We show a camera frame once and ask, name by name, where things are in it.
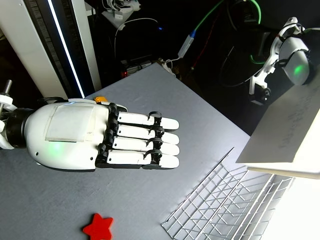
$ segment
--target led light strip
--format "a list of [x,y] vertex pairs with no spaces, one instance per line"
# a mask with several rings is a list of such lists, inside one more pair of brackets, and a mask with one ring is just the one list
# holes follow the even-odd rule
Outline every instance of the led light strip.
[[73,62],[72,62],[72,60],[71,60],[71,57],[70,57],[70,54],[69,54],[69,50],[68,50],[68,48],[67,48],[67,44],[66,44],[64,35],[62,34],[61,27],[60,27],[60,24],[59,24],[57,15],[56,15],[56,11],[55,11],[54,5],[52,4],[52,1],[51,1],[51,0],[47,0],[47,1],[48,1],[50,10],[51,10],[51,13],[52,13],[52,16],[53,16],[53,19],[54,19],[56,28],[57,28],[58,33],[59,33],[59,35],[60,35],[60,38],[61,38],[61,41],[62,41],[62,45],[63,45],[64,51],[65,51],[66,56],[67,56],[67,58],[68,58],[68,61],[69,61],[69,63],[70,63],[70,67],[71,67],[71,69],[72,69],[72,72],[73,72],[73,75],[74,75],[76,84],[78,85],[79,90],[80,90],[80,93],[81,93],[81,96],[82,96],[82,98],[84,99],[84,98],[85,98],[85,95],[84,95],[84,92],[82,91],[82,87],[81,87],[81,85],[80,85],[80,82],[79,82],[79,79],[78,79],[78,75],[77,75],[76,70],[75,70],[75,66],[74,66],[74,64],[73,64]]

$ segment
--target metal wire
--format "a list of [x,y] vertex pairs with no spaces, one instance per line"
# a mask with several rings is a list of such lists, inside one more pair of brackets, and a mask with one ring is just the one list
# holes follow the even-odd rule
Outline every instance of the metal wire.
[[173,240],[261,238],[292,178],[228,170],[230,151],[161,224]]

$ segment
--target green cable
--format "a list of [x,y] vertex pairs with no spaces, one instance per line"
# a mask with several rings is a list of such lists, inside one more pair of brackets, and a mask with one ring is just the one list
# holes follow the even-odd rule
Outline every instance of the green cable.
[[254,60],[254,57],[252,55],[250,55],[250,61],[253,64],[265,64],[265,61],[256,61],[256,60]]
[[261,9],[259,4],[256,2],[256,0],[250,0],[256,7],[257,11],[258,11],[258,24],[261,23]]
[[204,21],[209,17],[209,15],[223,2],[224,0],[220,0],[199,22],[199,24],[195,27],[194,31],[197,31],[198,28],[204,23]]

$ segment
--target gray table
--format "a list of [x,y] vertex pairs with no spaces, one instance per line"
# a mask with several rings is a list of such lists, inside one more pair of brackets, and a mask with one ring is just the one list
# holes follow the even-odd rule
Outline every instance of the gray table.
[[114,218],[115,240],[167,240],[161,227],[232,147],[249,136],[158,64],[89,96],[106,96],[133,113],[177,119],[180,166],[173,170],[63,172],[38,166],[25,149],[0,151],[0,240],[87,240],[94,213]]

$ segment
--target red toy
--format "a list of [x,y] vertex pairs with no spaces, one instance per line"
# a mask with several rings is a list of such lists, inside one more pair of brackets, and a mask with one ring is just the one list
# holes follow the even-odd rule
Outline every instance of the red toy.
[[95,213],[92,223],[85,226],[83,232],[90,236],[90,240],[111,240],[112,234],[109,228],[113,221],[111,217],[102,218],[100,214]]

